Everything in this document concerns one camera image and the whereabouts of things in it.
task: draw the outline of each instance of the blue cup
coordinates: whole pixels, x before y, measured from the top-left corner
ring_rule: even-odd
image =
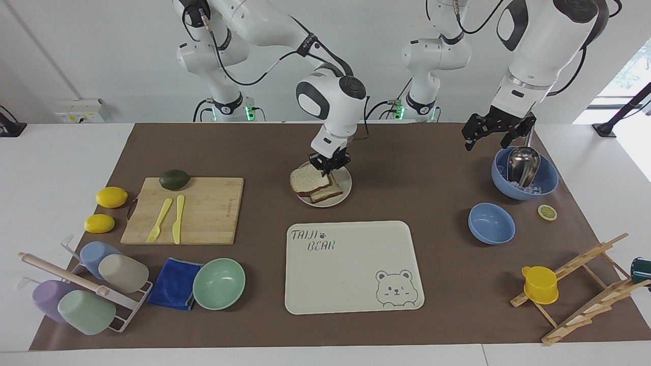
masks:
[[[120,251],[110,246],[109,244],[102,242],[90,242],[81,248],[81,253],[79,253],[79,258],[81,263],[88,269],[93,276],[98,279],[104,280],[104,277],[100,274],[100,262],[102,259],[110,256],[111,254],[122,254]]]

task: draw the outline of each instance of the yellow plastic knife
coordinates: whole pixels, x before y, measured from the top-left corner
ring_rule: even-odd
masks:
[[[186,196],[179,195],[176,198],[176,222],[172,225],[172,235],[174,244],[181,244],[181,218],[183,217],[183,207],[186,205]]]

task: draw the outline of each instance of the wooden drying rack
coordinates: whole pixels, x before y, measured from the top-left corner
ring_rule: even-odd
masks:
[[[557,324],[552,319],[552,317],[542,307],[542,305],[534,302],[536,308],[538,308],[538,310],[554,327],[551,332],[542,338],[542,342],[546,346],[551,346],[554,343],[560,341],[566,335],[572,333],[575,329],[592,323],[593,317],[608,310],[612,310],[611,305],[613,305],[615,302],[618,302],[619,300],[623,300],[631,296],[631,291],[639,287],[651,285],[651,279],[647,279],[646,281],[634,284],[631,276],[626,271],[624,271],[624,269],[622,269],[622,267],[620,267],[611,257],[609,257],[608,254],[605,253],[608,249],[611,249],[613,247],[613,244],[617,243],[627,236],[628,234],[624,233],[607,243],[600,243],[585,253],[580,254],[574,259],[570,260],[554,272],[560,281],[563,277],[574,272],[575,270],[583,268],[595,281],[597,281],[597,283],[599,283],[599,286],[603,288],[603,291],[588,301],[585,305],[581,306],[577,311],[574,312],[574,314],[570,315],[564,322],[560,324]],[[606,260],[608,260],[625,277],[625,279],[613,283],[612,285],[606,285],[599,277],[597,277],[597,275],[590,268],[588,268],[587,264],[600,255],[603,255],[603,257],[606,258]],[[511,300],[511,305],[518,307],[527,302],[527,300],[529,300],[529,298],[523,292]]]

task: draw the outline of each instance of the light blue bowl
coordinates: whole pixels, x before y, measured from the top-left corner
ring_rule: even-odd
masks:
[[[508,212],[492,203],[480,203],[470,210],[468,227],[480,242],[494,246],[511,241],[516,223]]]
[[[218,258],[201,267],[192,284],[192,293],[202,307],[222,310],[238,301],[245,284],[246,275],[240,263]]]
[[[505,175],[506,170],[508,169],[508,155],[514,148],[516,147],[509,146],[508,148],[498,151],[493,160],[491,177],[493,178],[495,187],[497,187],[500,192],[504,193],[507,197],[519,201],[530,201],[550,194],[559,186],[559,174],[556,171],[556,168],[554,168],[554,165],[552,165],[543,155],[540,156],[540,168],[538,168],[538,173],[531,183],[532,186],[540,187],[542,192],[540,194],[527,193],[512,186],[511,183],[506,180]],[[500,174],[499,170],[497,170],[498,165],[504,167],[505,175]]]

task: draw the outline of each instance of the avocado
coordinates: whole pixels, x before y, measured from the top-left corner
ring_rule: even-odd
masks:
[[[190,176],[183,170],[179,169],[172,169],[164,172],[158,180],[161,187],[171,191],[180,190],[185,187],[189,181]]]

